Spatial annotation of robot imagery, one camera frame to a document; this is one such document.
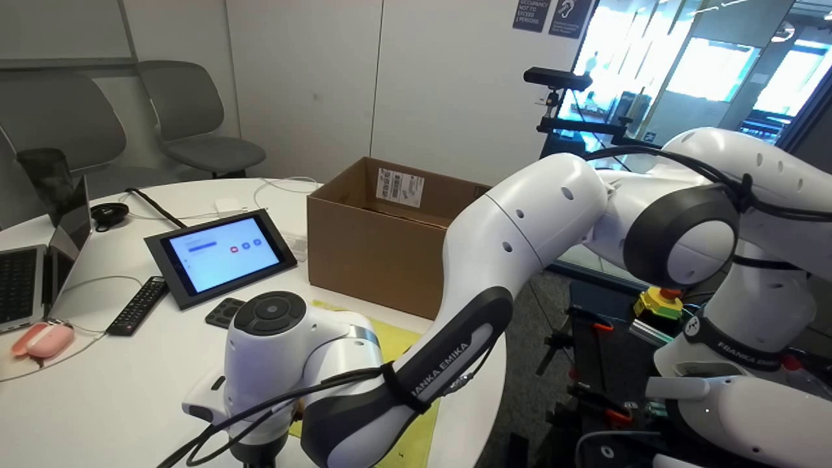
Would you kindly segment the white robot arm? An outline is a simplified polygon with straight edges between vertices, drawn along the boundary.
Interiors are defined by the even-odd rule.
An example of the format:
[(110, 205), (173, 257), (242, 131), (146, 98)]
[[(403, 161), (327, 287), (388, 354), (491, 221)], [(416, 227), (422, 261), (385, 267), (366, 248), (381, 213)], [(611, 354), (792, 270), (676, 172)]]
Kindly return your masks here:
[(465, 205), (442, 244), (433, 327), (400, 358), (359, 351), (333, 315), (257, 296), (231, 321), (224, 384), (184, 406), (242, 448), (279, 448), (290, 423), (323, 468), (372, 468), (400, 435), (463, 388), (518, 296), (585, 248), (661, 287), (712, 283), (705, 309), (654, 354), (649, 391), (726, 452), (786, 468), (832, 457), (829, 401), (786, 380), (782, 357), (817, 315), (806, 280), (832, 270), (832, 179), (777, 145), (696, 128), (645, 172), (543, 157)]

